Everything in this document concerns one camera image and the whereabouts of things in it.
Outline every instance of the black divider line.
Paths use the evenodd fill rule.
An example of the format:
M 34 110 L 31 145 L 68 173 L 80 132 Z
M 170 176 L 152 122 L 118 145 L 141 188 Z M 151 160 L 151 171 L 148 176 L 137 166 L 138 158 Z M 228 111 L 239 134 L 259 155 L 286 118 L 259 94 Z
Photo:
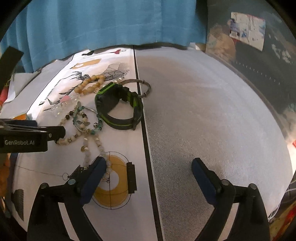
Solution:
M 133 57 L 134 57 L 134 61 L 135 61 L 136 79 L 138 80 L 139 75 L 138 75 L 138 68 L 137 68 L 135 46 L 133 46 Z M 140 95 L 141 90 L 140 90 L 139 83 L 137 83 L 137 88 L 138 88 L 138 94 Z M 150 159 L 150 153 L 149 153 L 149 147 L 148 147 L 148 138 L 147 138 L 147 131 L 146 131 L 146 126 L 145 126 L 144 116 L 142 117 L 142 120 L 141 120 L 141 127 L 142 127 L 144 152 L 145 152 L 145 159 L 146 159 L 146 166 L 147 166 L 147 174 L 148 174 L 148 182 L 149 182 L 152 210 L 153 210 L 153 216 L 154 216 L 154 222 L 155 222 L 155 228 L 156 228 L 156 235 L 157 235 L 158 241 L 163 241 L 163 233 L 162 233 L 161 225 L 160 225 L 160 217 L 159 217 L 159 211 L 158 211 L 157 200 L 156 200 L 156 192 L 155 192 L 155 187 L 154 187 L 154 180 L 153 180 L 153 173 L 152 173 L 152 166 L 151 166 L 151 159 Z

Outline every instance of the jewelry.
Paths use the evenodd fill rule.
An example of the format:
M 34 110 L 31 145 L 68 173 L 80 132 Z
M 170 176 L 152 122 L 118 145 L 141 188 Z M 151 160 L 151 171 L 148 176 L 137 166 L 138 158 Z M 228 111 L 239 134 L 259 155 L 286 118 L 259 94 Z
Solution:
M 70 111 L 65 118 L 61 119 L 61 122 L 59 123 L 59 126 L 62 126 L 67 120 L 70 119 L 70 116 L 73 115 L 73 111 Z M 76 131 L 75 135 L 70 136 L 69 138 L 60 138 L 55 141 L 56 144 L 59 145 L 68 145 L 69 143 L 76 141 L 78 137 L 81 136 L 81 132 L 79 130 Z
M 82 110 L 87 109 L 92 112 L 94 112 L 98 118 L 98 123 L 94 123 L 94 129 L 86 128 L 88 125 L 90 125 L 90 122 L 88 122 L 87 115 L 82 112 Z M 82 121 L 78 120 L 78 115 L 82 116 Z M 80 132 L 83 132 L 85 134 L 91 134 L 94 135 L 102 130 L 103 120 L 100 118 L 98 113 L 93 110 L 92 108 L 85 107 L 81 105 L 81 102 L 78 101 L 77 105 L 74 108 L 73 113 L 73 125 L 79 130 Z
M 98 117 L 98 123 L 94 123 L 94 129 L 86 128 L 90 123 L 88 122 L 87 115 L 82 112 L 82 110 L 87 109 L 96 114 Z M 73 125 L 77 128 L 76 134 L 72 135 L 69 138 L 60 138 L 59 140 L 55 141 L 56 144 L 59 145 L 67 145 L 73 141 L 75 141 L 79 136 L 84 134 L 83 139 L 83 146 L 81 147 L 80 151 L 85 154 L 84 157 L 84 168 L 88 168 L 89 162 L 90 162 L 90 151 L 88 147 L 88 135 L 91 135 L 100 151 L 100 155 L 105 159 L 106 161 L 106 172 L 103 175 L 102 180 L 108 179 L 110 177 L 110 173 L 112 172 L 112 162 L 108 159 L 108 156 L 106 155 L 106 152 L 104 150 L 104 147 L 102 146 L 102 143 L 99 139 L 98 132 L 102 130 L 102 124 L 103 120 L 99 117 L 98 113 L 93 110 L 92 108 L 85 107 L 81 105 L 81 102 L 78 101 L 77 105 L 75 106 L 73 111 L 70 111 L 64 119 L 61 120 L 60 125 L 63 125 L 67 120 L 70 119 L 70 117 L 73 117 Z
M 98 80 L 98 82 L 87 89 L 84 89 L 91 81 Z M 85 79 L 80 85 L 74 88 L 74 92 L 77 94 L 87 95 L 92 93 L 96 88 L 99 88 L 105 81 L 105 76 L 103 74 L 93 75 L 92 77 Z
M 128 83 L 141 83 L 141 84 L 146 85 L 148 87 L 148 90 L 146 92 L 144 92 L 142 95 L 139 95 L 140 98 L 147 97 L 147 95 L 151 91 L 151 85 L 144 80 L 129 79 L 129 80 L 123 80 L 121 82 L 118 82 L 118 84 L 120 84 L 120 85 L 125 85 Z

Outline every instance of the black line drawing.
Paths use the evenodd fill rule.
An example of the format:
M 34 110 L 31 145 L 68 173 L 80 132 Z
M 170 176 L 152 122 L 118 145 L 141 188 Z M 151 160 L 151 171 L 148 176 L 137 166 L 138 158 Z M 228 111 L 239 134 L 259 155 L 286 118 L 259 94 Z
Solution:
M 120 62 L 116 62 L 116 63 L 113 63 L 113 64 L 110 64 L 107 69 L 102 73 L 104 76 L 105 76 L 105 81 L 109 81 L 109 80 L 113 80 L 113 79 L 116 79 L 116 78 L 120 78 L 120 77 L 124 77 L 127 73 L 129 72 L 129 69 L 128 69 L 128 63 L 120 63 Z M 76 86 L 72 87 L 71 89 L 69 89 L 68 91 L 66 92 L 63 92 L 63 93 L 59 93 L 60 95 L 62 95 L 58 100 L 55 100 L 55 101 L 51 101 L 48 97 L 49 95 L 52 93 L 53 89 L 59 84 L 59 82 L 61 80 L 64 80 L 64 79 L 67 79 L 69 77 L 73 76 L 72 78 L 70 78 L 69 80 L 72 80 L 72 79 L 78 79 L 78 80 L 81 80 L 81 83 L 87 79 L 87 78 L 90 78 L 90 76 L 88 74 L 85 74 L 85 75 L 82 75 L 82 72 L 79 72 L 79 71 L 75 71 L 73 72 L 70 76 L 66 77 L 66 78 L 63 78 L 63 79 L 60 79 L 56 84 L 55 86 L 52 88 L 52 90 L 49 92 L 49 94 L 46 96 L 45 100 L 47 99 L 49 104 L 50 105 L 57 105 L 60 103 L 60 100 L 63 96 L 65 95 L 69 95 L 74 89 L 75 87 L 77 87 L 78 85 L 80 85 L 81 83 L 77 84 Z M 45 100 L 40 102 L 39 105 L 43 105 L 45 103 Z

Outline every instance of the black and green watch strap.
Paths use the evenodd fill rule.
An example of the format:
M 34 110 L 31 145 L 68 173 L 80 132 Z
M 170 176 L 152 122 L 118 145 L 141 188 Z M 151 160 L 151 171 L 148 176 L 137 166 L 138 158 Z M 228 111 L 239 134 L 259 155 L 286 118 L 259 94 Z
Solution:
M 117 119 L 108 115 L 119 102 L 119 100 L 129 102 L 133 107 L 133 117 L 130 119 Z M 95 104 L 99 116 L 114 129 L 128 130 L 136 129 L 137 124 L 143 116 L 143 103 L 136 92 L 131 92 L 129 88 L 116 83 L 109 83 L 101 89 L 96 97 Z

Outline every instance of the crystal bead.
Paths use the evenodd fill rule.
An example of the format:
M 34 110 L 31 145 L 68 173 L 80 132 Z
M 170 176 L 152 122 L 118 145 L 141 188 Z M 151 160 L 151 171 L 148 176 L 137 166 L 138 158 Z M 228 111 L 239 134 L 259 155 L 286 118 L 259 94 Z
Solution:
M 84 146 L 87 146 L 87 144 L 88 144 L 88 139 L 87 139 L 87 138 L 84 138 L 84 139 L 83 139 L 83 145 L 84 145 Z
M 96 142 L 96 145 L 97 145 L 98 147 L 102 145 L 102 142 L 100 142 L 100 140 L 95 141 L 95 142 Z
M 85 161 L 86 163 L 88 163 L 88 162 L 90 161 L 89 156 L 86 156 L 86 157 L 84 158 L 84 161 Z
M 84 154 L 85 154 L 85 156 L 90 156 L 91 155 L 90 151 L 85 151 Z

